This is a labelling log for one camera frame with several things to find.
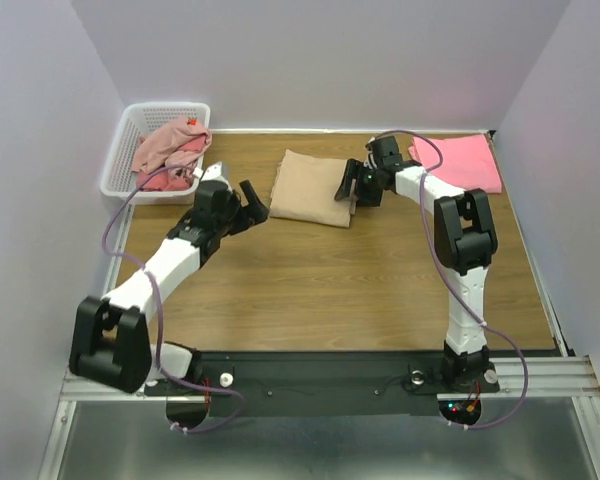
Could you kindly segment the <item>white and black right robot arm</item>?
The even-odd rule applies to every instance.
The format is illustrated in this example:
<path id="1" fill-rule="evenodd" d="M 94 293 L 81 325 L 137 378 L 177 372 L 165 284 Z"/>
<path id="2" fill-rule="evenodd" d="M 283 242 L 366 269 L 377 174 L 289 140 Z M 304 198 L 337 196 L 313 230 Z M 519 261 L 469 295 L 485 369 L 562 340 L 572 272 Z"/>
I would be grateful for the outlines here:
<path id="1" fill-rule="evenodd" d="M 451 185 L 404 159 L 393 134 L 371 138 L 366 151 L 364 161 L 346 162 L 334 199 L 378 207 L 391 191 L 419 205 L 434 266 L 449 292 L 440 378 L 446 387 L 462 390 L 490 368 L 484 287 L 498 240 L 488 195 Z"/>

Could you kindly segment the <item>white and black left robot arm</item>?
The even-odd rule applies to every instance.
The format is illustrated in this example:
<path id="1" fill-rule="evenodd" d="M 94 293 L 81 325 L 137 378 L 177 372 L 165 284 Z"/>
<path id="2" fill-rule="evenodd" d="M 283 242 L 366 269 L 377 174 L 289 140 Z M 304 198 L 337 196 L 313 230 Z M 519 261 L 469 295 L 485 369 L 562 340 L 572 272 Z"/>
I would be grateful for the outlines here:
<path id="1" fill-rule="evenodd" d="M 203 371 L 193 350 L 149 339 L 149 322 L 162 321 L 162 303 L 219 249 L 221 241 L 265 222 L 268 209 L 249 181 L 233 190 L 205 180 L 194 204 L 168 232 L 154 255 L 123 284 L 77 307 L 69 357 L 76 375 L 126 393 L 167 378 L 179 393 L 195 392 Z"/>

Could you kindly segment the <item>beige t shirt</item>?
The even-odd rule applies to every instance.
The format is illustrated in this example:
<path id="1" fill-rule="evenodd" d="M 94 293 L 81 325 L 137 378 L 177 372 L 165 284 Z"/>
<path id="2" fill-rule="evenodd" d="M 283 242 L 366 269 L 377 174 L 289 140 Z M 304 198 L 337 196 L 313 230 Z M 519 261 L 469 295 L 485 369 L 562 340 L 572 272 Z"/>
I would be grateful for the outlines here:
<path id="1" fill-rule="evenodd" d="M 334 199 L 343 179 L 345 159 L 319 158 L 287 149 L 270 194 L 274 218 L 348 228 L 355 205 Z"/>

